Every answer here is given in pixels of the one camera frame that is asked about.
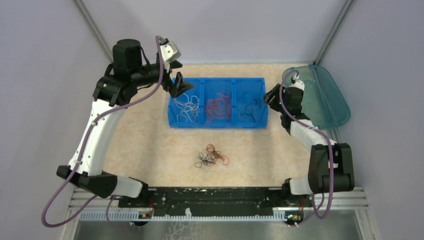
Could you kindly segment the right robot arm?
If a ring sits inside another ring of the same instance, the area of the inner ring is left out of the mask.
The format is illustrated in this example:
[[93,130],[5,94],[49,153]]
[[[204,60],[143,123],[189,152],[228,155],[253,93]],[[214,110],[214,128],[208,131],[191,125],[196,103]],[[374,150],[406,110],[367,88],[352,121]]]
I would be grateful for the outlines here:
[[288,87],[277,84],[263,95],[263,102],[281,114],[281,125],[309,151],[308,172],[288,178],[282,185],[281,199],[295,206],[302,195],[348,192],[355,187],[352,150],[319,131],[302,111],[305,85],[298,80]]

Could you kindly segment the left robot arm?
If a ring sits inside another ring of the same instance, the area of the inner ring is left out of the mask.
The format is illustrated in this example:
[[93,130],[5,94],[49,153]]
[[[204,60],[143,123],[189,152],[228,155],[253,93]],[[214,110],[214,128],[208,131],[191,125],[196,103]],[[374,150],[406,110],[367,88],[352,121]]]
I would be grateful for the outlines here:
[[182,67],[177,45],[158,36],[156,46],[155,63],[149,62],[138,40],[122,39],[113,46],[112,63],[97,81],[92,95],[83,137],[68,164],[57,168],[58,177],[101,198],[129,197],[138,207],[149,203],[146,183],[105,172],[104,160],[115,129],[126,109],[135,105],[133,97],[140,88],[162,88],[172,98],[193,88],[180,72],[175,80],[171,79],[172,70]]

